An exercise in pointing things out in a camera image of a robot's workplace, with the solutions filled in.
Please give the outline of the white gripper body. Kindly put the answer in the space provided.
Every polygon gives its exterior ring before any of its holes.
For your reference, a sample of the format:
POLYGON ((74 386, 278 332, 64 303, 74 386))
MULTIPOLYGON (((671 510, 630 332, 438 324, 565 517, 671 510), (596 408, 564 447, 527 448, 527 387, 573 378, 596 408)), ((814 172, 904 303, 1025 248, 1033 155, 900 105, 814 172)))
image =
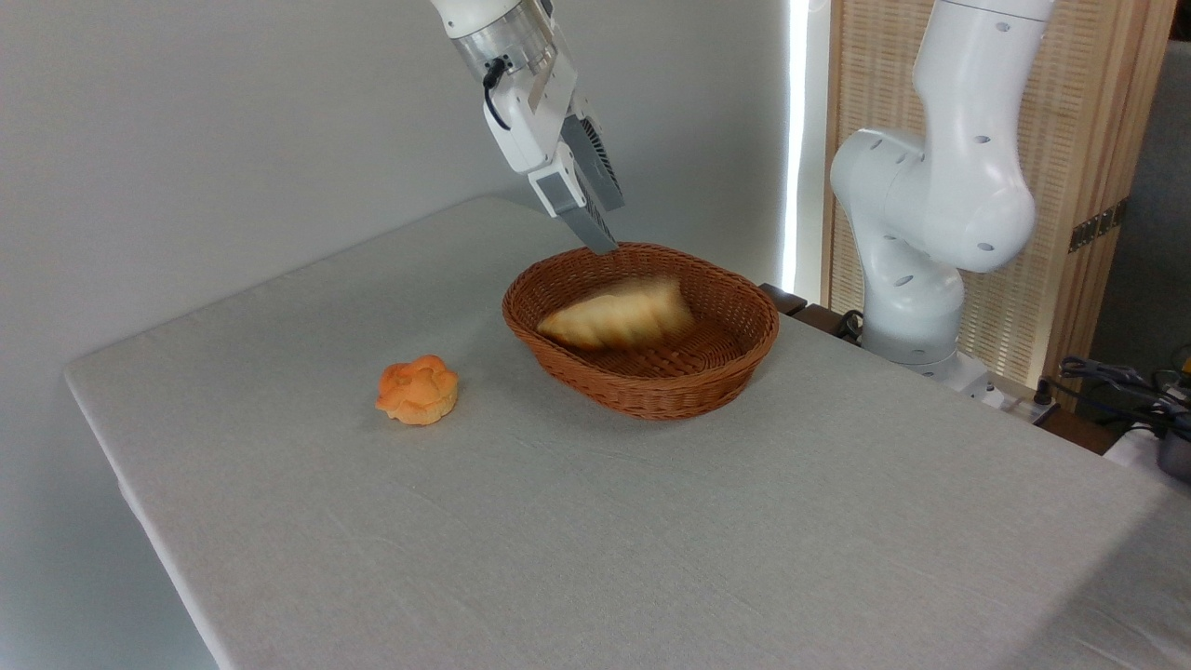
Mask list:
POLYGON ((553 56, 542 60, 538 73, 528 65, 511 71, 509 60, 490 60, 482 65, 482 86, 485 120, 511 169, 522 175, 555 158, 566 144, 561 130, 567 115, 590 114, 566 42, 554 43, 553 56))

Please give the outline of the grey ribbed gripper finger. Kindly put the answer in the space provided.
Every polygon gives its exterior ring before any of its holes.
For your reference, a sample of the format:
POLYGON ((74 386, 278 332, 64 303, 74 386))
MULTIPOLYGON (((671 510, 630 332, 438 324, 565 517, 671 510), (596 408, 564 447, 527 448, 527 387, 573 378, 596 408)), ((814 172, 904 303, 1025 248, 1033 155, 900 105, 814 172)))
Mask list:
POLYGON ((561 137, 569 145, 575 164, 587 179, 603 207, 606 209, 624 207, 621 180, 617 179, 596 120, 591 117, 569 114, 563 120, 561 137))
POLYGON ((529 181, 549 215, 565 223, 592 253, 612 253, 621 248, 573 169, 547 165, 531 171, 529 181))

